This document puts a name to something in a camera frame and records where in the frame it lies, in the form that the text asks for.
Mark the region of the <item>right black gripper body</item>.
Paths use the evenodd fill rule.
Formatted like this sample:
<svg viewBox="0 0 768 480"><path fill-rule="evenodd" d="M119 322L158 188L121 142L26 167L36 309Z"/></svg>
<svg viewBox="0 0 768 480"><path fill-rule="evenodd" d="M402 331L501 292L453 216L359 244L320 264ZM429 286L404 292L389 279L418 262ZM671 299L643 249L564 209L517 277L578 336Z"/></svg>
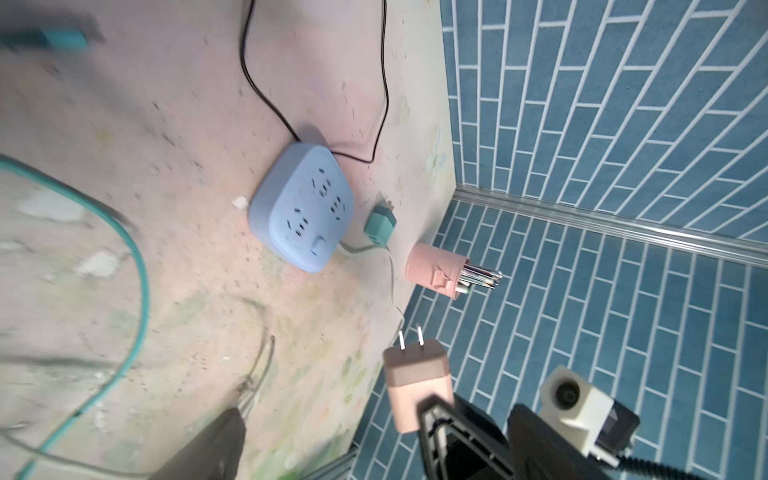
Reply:
<svg viewBox="0 0 768 480"><path fill-rule="evenodd" d="M526 406L510 411L510 435L468 401L433 395L417 409L428 479L604 479L586 459Z"/></svg>

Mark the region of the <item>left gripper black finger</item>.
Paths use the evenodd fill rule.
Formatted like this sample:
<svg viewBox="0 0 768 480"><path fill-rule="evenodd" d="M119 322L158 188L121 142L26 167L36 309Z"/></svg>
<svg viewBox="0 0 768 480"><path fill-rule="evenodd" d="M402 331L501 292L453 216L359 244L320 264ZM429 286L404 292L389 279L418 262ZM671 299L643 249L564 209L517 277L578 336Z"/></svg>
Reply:
<svg viewBox="0 0 768 480"><path fill-rule="evenodd" d="M238 408L222 412L150 480L233 480L237 477L246 439Z"/></svg>

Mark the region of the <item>pink plug adapter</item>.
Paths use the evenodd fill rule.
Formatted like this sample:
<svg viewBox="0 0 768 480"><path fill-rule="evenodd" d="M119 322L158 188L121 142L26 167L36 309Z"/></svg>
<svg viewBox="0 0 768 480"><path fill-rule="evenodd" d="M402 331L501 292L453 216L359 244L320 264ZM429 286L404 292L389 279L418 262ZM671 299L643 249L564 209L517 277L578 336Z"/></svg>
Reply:
<svg viewBox="0 0 768 480"><path fill-rule="evenodd" d="M406 343L398 332L398 344L383 351L383 370L395 429L400 434L419 429L419 405L432 396L455 404L447 351L417 327L417 340Z"/></svg>

